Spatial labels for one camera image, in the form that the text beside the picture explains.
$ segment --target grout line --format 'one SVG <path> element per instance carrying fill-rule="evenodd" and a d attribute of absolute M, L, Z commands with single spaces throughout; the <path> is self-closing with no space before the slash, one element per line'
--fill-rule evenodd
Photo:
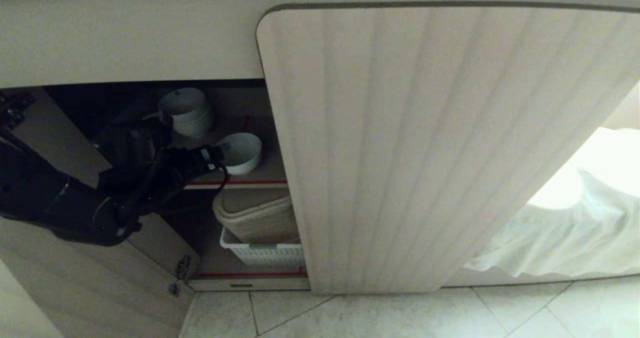
<path fill-rule="evenodd" d="M 325 304 L 325 303 L 329 302 L 330 300 L 334 299 L 335 297 L 338 297 L 338 295 L 336 294 L 336 295 L 334 295 L 334 296 L 330 297 L 329 299 L 327 299 L 327 300 L 325 300 L 325 301 L 322 301 L 322 302 L 320 302 L 320 303 L 318 303 L 318 304 L 316 304 L 316 305 L 312 306 L 311 308 L 309 308 L 309 309 L 307 309 L 307 310 L 305 310 L 305 311 L 302 311 L 300 314 L 298 314 L 298 315 L 294 315 L 293 317 L 291 317 L 291 318 L 289 318 L 289 319 L 285 320 L 285 321 L 284 321 L 284 322 L 282 322 L 281 324 L 278 324 L 278 325 L 274 326 L 273 328 L 270 328 L 270 329 L 268 329 L 268 330 L 266 330 L 266 331 L 263 331 L 263 332 L 262 332 L 262 334 L 265 334 L 265 333 L 267 333 L 267 332 L 273 331 L 274 329 L 278 328 L 279 326 L 281 326 L 281 325 L 283 325 L 283 324 L 286 324 L 286 323 L 288 323 L 288 322 L 291 322 L 292 320 L 295 320 L 296 318 L 300 317 L 301 315 L 304 315 L 304 313 L 307 313 L 307 312 L 309 312 L 309 311 L 312 311 L 312 310 L 314 310 L 314 309 L 316 309 L 316 308 L 318 308 L 318 307 L 322 306 L 323 304 Z"/>
<path fill-rule="evenodd" d="M 538 313 L 540 313 L 543 309 L 547 308 L 547 310 L 549 312 L 551 312 L 551 309 L 549 309 L 547 306 L 548 304 L 550 304 L 551 302 L 553 302 L 555 299 L 557 299 L 561 294 L 563 294 L 566 290 L 569 289 L 569 287 L 574 285 L 574 281 L 571 281 L 571 283 L 569 283 L 563 290 L 560 290 L 560 292 L 558 292 L 558 294 L 554 295 L 553 298 L 549 299 L 548 302 L 546 302 L 546 304 L 544 306 L 542 306 L 542 308 L 538 309 L 535 313 L 533 313 L 529 318 L 526 318 L 526 320 L 524 322 L 522 322 L 522 324 L 518 325 L 517 327 L 515 327 L 512 331 L 509 332 L 509 334 L 507 334 L 507 337 L 509 337 L 512 333 L 514 333 L 515 331 L 518 331 L 518 329 L 522 326 L 524 326 L 527 322 L 529 322 L 531 320 L 531 318 L 534 318 Z"/>
<path fill-rule="evenodd" d="M 546 307 L 546 310 L 549 311 L 549 313 L 551 313 L 551 315 L 555 318 L 555 320 L 558 321 L 558 323 L 560 323 L 560 325 L 564 328 L 564 330 L 569 333 L 569 336 L 572 336 L 573 338 L 576 338 L 576 336 L 569 330 L 569 328 L 567 328 L 567 326 L 562 322 L 562 320 L 560 320 L 560 318 L 558 318 L 557 315 L 555 315 L 555 313 L 549 309 L 549 307 Z"/>
<path fill-rule="evenodd" d="M 473 293 L 475 293 L 475 296 L 478 297 L 478 299 L 480 300 L 480 302 L 482 302 L 483 306 L 485 308 L 487 308 L 487 310 L 489 311 L 489 313 L 491 313 L 491 315 L 493 316 L 493 319 L 498 322 L 498 325 L 500 325 L 500 327 L 502 327 L 502 329 L 504 330 L 504 332 L 507 334 L 507 336 L 509 336 L 509 331 L 507 331 L 507 328 L 505 328 L 505 326 L 503 326 L 502 322 L 500 322 L 500 319 L 498 319 L 498 317 L 496 317 L 496 315 L 494 314 L 494 311 L 491 310 L 491 308 L 489 308 L 489 306 L 485 303 L 485 301 L 482 300 L 482 297 L 480 297 L 480 294 L 478 294 L 478 292 L 476 292 L 476 290 L 473 287 L 469 287 L 471 288 L 471 290 L 473 291 Z"/>
<path fill-rule="evenodd" d="M 255 328 L 255 336 L 260 336 L 258 333 L 258 321 L 256 320 L 256 312 L 254 311 L 254 300 L 251 298 L 251 292 L 249 294 L 249 304 L 251 304 L 251 315 L 253 316 L 253 327 Z"/>

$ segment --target door hinge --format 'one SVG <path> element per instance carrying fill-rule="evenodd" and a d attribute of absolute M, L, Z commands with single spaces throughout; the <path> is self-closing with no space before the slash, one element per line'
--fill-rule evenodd
<path fill-rule="evenodd" d="M 185 283 L 187 274 L 189 274 L 189 266 L 192 263 L 192 258 L 188 254 L 185 254 L 182 259 L 178 261 L 175 266 L 175 283 L 169 285 L 169 293 L 175 297 L 180 297 L 180 286 Z"/>
<path fill-rule="evenodd" d="M 23 112 L 35 102 L 34 96 L 21 92 L 11 96 L 0 94 L 0 129 L 11 131 L 25 121 Z"/>

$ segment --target white plastic basket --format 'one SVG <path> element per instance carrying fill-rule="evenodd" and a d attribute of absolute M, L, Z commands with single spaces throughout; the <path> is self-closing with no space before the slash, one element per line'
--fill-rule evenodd
<path fill-rule="evenodd" d="M 222 228 L 220 245 L 253 267 L 304 267 L 302 244 L 246 244 Z"/>

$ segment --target bowl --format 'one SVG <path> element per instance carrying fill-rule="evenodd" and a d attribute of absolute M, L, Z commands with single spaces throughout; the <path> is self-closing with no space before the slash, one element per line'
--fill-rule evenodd
<path fill-rule="evenodd" d="M 233 133 L 218 140 L 224 153 L 222 163 L 227 172 L 234 176 L 242 176 L 258 167 L 263 157 L 263 142 L 251 133 Z"/>

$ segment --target cabinet door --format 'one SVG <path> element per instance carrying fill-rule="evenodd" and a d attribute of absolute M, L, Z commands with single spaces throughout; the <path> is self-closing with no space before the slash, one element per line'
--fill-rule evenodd
<path fill-rule="evenodd" d="M 434 291 L 640 77 L 640 15 L 300 8 L 256 32 L 311 287 Z"/>
<path fill-rule="evenodd" d="M 42 89 L 13 134 L 58 170 L 90 186 L 108 163 Z M 169 293 L 176 263 L 198 255 L 162 218 L 114 247 L 66 242 L 48 230 L 0 219 L 0 259 L 65 337 L 176 337 L 194 292 Z"/>

